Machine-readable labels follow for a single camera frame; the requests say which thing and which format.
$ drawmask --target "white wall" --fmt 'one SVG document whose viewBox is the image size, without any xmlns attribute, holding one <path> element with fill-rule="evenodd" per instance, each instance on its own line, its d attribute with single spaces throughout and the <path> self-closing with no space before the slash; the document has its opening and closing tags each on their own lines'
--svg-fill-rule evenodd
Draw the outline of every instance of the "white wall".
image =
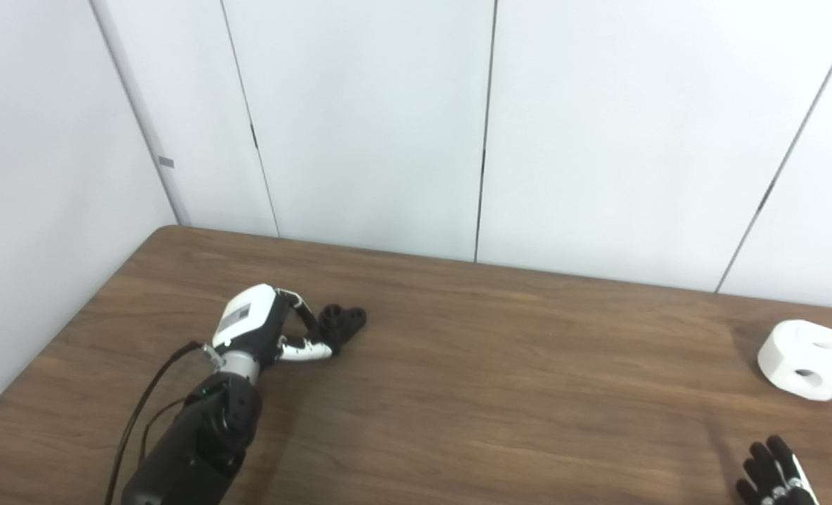
<svg viewBox="0 0 832 505">
<path fill-rule="evenodd" d="M 89 4 L 0 0 L 0 391 L 172 223 Z"/>
<path fill-rule="evenodd" d="M 832 2 L 500 0 L 478 260 L 715 290 L 832 62 Z"/>
<path fill-rule="evenodd" d="M 471 260 L 493 0 L 226 0 L 283 237 Z"/>
<path fill-rule="evenodd" d="M 832 76 L 721 292 L 832 307 Z"/>
<path fill-rule="evenodd" d="M 183 224 L 277 234 L 218 0 L 91 0 Z"/>
</svg>

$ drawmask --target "black robotic forearm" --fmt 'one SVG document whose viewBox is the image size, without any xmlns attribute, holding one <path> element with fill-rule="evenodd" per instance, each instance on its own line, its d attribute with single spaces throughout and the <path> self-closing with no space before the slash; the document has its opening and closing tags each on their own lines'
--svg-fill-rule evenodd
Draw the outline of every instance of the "black robotic forearm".
<svg viewBox="0 0 832 505">
<path fill-rule="evenodd" d="M 230 302 L 215 347 L 208 349 L 217 371 L 185 398 L 173 424 L 127 482 L 123 505 L 220 503 L 255 437 L 262 409 L 255 387 L 259 374 L 281 358 L 335 356 L 365 325 L 361 308 L 345 310 L 335 304 L 324 308 L 317 320 L 299 295 L 284 290 L 275 290 L 264 302 L 266 308 L 255 306 L 256 301 L 237 303 L 249 291 Z M 306 336 L 281 334 L 290 309 L 307 326 Z M 248 313 L 263 314 L 262 321 L 250 324 Z M 223 333 L 231 333 L 234 323 L 246 330 L 226 338 Z"/>
</svg>

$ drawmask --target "robot finger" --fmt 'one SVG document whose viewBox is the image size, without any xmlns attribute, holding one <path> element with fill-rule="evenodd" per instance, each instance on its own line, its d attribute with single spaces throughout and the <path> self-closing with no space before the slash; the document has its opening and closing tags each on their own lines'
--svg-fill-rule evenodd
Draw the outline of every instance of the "robot finger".
<svg viewBox="0 0 832 505">
<path fill-rule="evenodd" d="M 734 486 L 737 489 L 737 494 L 740 495 L 740 499 L 743 499 L 746 505 L 760 505 L 762 503 L 762 497 L 759 496 L 759 493 L 756 492 L 756 489 L 753 488 L 749 480 L 740 479 Z"/>
<path fill-rule="evenodd" d="M 793 488 L 787 494 L 788 505 L 817 505 L 810 493 L 802 488 Z"/>
<path fill-rule="evenodd" d="M 778 463 L 774 456 L 762 444 L 762 442 L 755 442 L 750 445 L 750 454 L 753 455 L 753 460 L 759 466 L 760 474 L 762 476 L 763 485 L 768 489 L 784 488 L 787 483 L 784 482 L 784 477 L 778 469 Z"/>
<path fill-rule="evenodd" d="M 790 480 L 794 477 L 800 478 L 800 470 L 797 468 L 797 463 L 794 461 L 793 451 L 788 447 L 784 439 L 778 435 L 771 435 L 765 444 L 768 445 L 774 458 L 781 464 L 781 470 L 784 472 L 784 479 Z"/>
<path fill-rule="evenodd" d="M 759 464 L 756 461 L 747 458 L 744 461 L 744 472 L 750 477 L 749 480 L 756 486 L 756 489 L 763 493 L 763 496 L 769 495 L 765 490 L 771 490 L 771 487 L 763 479 L 762 469 L 759 468 Z"/>
</svg>

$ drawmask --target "hole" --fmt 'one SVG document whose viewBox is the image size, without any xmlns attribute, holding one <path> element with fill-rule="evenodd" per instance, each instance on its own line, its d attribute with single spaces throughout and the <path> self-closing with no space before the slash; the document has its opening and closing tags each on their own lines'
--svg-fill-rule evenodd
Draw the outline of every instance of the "hole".
<svg viewBox="0 0 832 505">
<path fill-rule="evenodd" d="M 811 370 L 805 370 L 801 368 L 800 370 L 794 370 L 798 376 L 800 376 L 804 381 L 806 381 L 811 387 L 818 387 L 821 386 L 821 376 L 817 373 L 814 373 Z"/>
</svg>

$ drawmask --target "wooden table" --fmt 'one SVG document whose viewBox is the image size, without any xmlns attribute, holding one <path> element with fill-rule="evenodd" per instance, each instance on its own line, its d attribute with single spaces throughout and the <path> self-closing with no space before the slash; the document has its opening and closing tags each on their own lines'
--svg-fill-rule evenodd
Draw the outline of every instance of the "wooden table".
<svg viewBox="0 0 832 505">
<path fill-rule="evenodd" d="M 832 326 L 832 309 L 182 227 L 153 234 L 0 398 L 0 504 L 101 502 L 150 377 L 258 282 L 369 323 L 339 358 L 262 375 L 227 504 L 728 505 L 747 445 L 776 432 L 832 505 L 832 402 L 753 364 L 773 324 Z M 181 361 L 142 418 L 208 373 Z"/>
</svg>

